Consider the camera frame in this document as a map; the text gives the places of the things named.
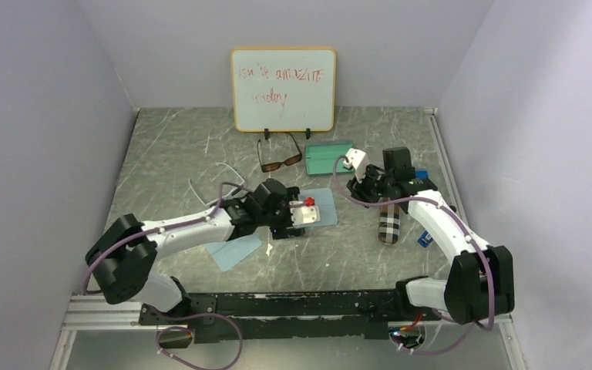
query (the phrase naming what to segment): teal plastic lid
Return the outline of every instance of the teal plastic lid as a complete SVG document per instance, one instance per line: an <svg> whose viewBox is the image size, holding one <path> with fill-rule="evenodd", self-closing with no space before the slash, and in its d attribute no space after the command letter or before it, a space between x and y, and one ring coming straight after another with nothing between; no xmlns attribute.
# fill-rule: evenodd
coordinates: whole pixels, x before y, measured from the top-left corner
<svg viewBox="0 0 592 370"><path fill-rule="evenodd" d="M350 140L328 141L323 143L312 143L305 146L305 168L308 175L328 175L332 173L332 167L338 156L345 155L353 147ZM346 170L343 162L337 163L337 173L353 173L353 170Z"/></svg>

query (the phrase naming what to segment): floor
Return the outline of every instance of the floor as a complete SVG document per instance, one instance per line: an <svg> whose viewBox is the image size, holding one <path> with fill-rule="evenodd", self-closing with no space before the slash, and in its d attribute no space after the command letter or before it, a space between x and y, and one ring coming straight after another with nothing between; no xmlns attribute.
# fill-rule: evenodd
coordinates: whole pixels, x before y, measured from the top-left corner
<svg viewBox="0 0 592 370"><path fill-rule="evenodd" d="M255 188L268 177L301 190L331 187L338 224L308 229L305 236L271 240L267 228L256 234L261 246L229 271L223 272L205 247L193 247L156 263L162 274L180 279L191 292L320 291L393 288L395 282L419 275L443 277L448 264L434 243L417 242L422 227L402 215L397 244L378 240L378 209L366 209L343 198L331 176L310 177L304 161L262 173L257 158L260 133L241 133L234 127L231 108L142 109L119 175L108 225L133 213L139 220L165 220L204 210L188 185L192 180L206 200L216 196L215 184L236 181L232 166ZM295 133L301 148L309 143L352 140L382 165L382 150L407 146L415 167L426 169L448 200L439 148L422 109L337 107L335 125L310 140ZM284 160L295 154L291 138L275 133L261 141L263 161ZM346 183L351 175L344 175Z"/></svg>

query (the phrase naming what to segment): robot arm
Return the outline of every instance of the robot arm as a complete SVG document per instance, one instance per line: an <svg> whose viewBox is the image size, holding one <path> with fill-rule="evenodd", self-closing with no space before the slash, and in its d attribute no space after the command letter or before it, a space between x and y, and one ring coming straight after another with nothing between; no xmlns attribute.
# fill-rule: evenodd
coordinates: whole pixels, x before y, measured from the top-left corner
<svg viewBox="0 0 592 370"><path fill-rule="evenodd" d="M471 245L474 241L492 271L495 314L511 312L514 307L511 253L504 246L492 247L459 217L446 212L452 207L446 204L435 184L430 179L415 178L407 148L392 148L382 154L385 169L369 164L366 153L361 150L347 152L344 166L355 170L355 177L347 184L352 197L366 203L376 203L383 197L392 200L412 197L399 206L432 235L451 264L447 281L415 277L397 283L409 303L446 311L460 324L487 318L489 299L485 269Z"/></svg>
<svg viewBox="0 0 592 370"><path fill-rule="evenodd" d="M180 316L189 311L190 298L180 282L152 270L153 265L179 251L218 241L231 241L268 226L274 239L301 236L303 224L320 219L312 199L298 200L297 187L286 188L268 179L242 198L223 200L212 217L212 209L171 220L138 221L132 214L116 220L90 249L85 259L94 263L116 242L131 235L157 229L122 245L94 270L94 278L110 304L132 300L150 304L162 312ZM203 222L185 227L190 221Z"/></svg>
<svg viewBox="0 0 592 370"><path fill-rule="evenodd" d="M495 315L511 312L514 307L512 255L504 247L493 247L476 235L450 209L430 179L416 179L409 150L392 148L383 151L384 169L368 162L366 153L351 149L344 165L355 170L347 184L352 198L376 203L381 198L410 201L399 203L432 235L451 264L447 280L414 277L398 281L395 293L401 309L415 307L446 311L452 319L466 324L489 317L489 292L485 268L475 246L488 260L493 276ZM132 214L116 220L86 255L93 276L110 304L128 300L150 304L170 317L191 312L190 297L174 277L152 271L160 259L202 244L231 241L252 234L257 227L270 228L274 239L297 237L304 233L302 224L319 220L312 202L298 201L299 189L286 188L269 179L242 198L223 200L217 213L212 210L172 220L138 221ZM189 227L177 227L201 219ZM146 236L129 240L107 257L110 248L135 234Z"/></svg>

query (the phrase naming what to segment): white wall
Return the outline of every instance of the white wall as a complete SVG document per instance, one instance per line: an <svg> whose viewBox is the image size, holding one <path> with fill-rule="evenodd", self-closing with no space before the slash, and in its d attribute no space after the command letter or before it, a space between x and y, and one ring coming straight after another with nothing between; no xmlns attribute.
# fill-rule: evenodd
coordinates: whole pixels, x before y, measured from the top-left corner
<svg viewBox="0 0 592 370"><path fill-rule="evenodd" d="M338 105L438 106L493 0L79 0L137 106L232 106L230 51L329 45Z"/></svg>
<svg viewBox="0 0 592 370"><path fill-rule="evenodd" d="M49 368L134 111L74 0L0 0L0 369Z"/></svg>
<svg viewBox="0 0 592 370"><path fill-rule="evenodd" d="M592 1L496 0L439 111L530 368L592 368Z"/></svg>

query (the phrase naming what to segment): light blue napkin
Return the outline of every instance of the light blue napkin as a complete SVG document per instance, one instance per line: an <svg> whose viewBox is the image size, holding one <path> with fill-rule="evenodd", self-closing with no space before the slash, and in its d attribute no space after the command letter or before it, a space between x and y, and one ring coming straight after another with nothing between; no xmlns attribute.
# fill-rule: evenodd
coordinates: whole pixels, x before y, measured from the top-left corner
<svg viewBox="0 0 592 370"><path fill-rule="evenodd" d="M335 201L332 199L332 189L324 187L321 189L301 190L301 193L298 194L299 200L303 200L307 197L314 198L314 204L318 206L318 210L321 213L321 219L313 224L303 225L303 227L330 226L337 224L337 209L335 208Z"/></svg>
<svg viewBox="0 0 592 370"><path fill-rule="evenodd" d="M260 247L262 242L257 235L247 235L231 241L221 241L218 243L209 243L205 248L210 252L210 256L217 263L217 266L225 272L240 263Z"/></svg>

